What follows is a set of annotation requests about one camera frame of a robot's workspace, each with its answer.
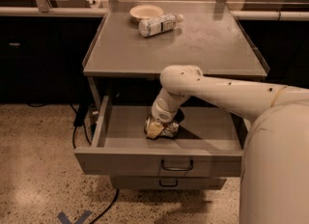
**black handle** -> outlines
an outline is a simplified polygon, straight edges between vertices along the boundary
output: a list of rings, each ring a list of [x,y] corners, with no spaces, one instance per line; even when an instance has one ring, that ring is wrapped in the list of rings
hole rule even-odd
[[[193,169],[193,160],[190,159],[190,164],[188,167],[181,168],[181,167],[167,167],[164,164],[164,159],[161,160],[161,167],[166,171],[190,171]]]
[[[161,187],[177,187],[178,186],[178,180],[175,180],[174,184],[163,184],[161,180],[158,182]]]

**drawer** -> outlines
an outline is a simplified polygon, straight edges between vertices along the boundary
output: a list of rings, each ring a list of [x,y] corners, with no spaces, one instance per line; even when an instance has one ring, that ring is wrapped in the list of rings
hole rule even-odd
[[[158,177],[112,177],[111,182],[115,189],[188,189],[219,190],[226,179],[212,178],[158,178]]]
[[[147,106],[112,106],[104,97],[91,147],[75,149],[85,174],[141,177],[239,177],[242,149],[231,115],[185,107],[176,139],[147,139]]]

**speckled floor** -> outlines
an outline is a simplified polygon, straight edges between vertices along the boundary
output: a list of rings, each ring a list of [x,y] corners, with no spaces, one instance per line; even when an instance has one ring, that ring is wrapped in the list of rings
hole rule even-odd
[[[90,223],[112,201],[109,178],[85,176],[74,156],[74,115],[69,105],[0,104],[0,223]],[[82,127],[76,141],[88,146]],[[238,218],[239,179],[228,179],[218,191],[120,190],[96,223],[234,224]]]

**plate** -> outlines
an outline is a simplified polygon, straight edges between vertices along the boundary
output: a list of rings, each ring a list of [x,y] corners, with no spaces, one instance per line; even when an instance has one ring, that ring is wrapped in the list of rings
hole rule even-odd
[[[163,14],[163,10],[155,5],[139,5],[132,8],[129,13],[134,21],[139,22],[142,19],[149,19]]]

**plastic bottle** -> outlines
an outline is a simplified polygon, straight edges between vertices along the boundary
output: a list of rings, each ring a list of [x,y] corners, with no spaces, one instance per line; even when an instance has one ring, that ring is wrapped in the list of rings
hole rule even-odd
[[[183,21],[182,14],[163,14],[151,19],[142,19],[139,22],[139,32],[144,37],[173,30],[177,23]]]

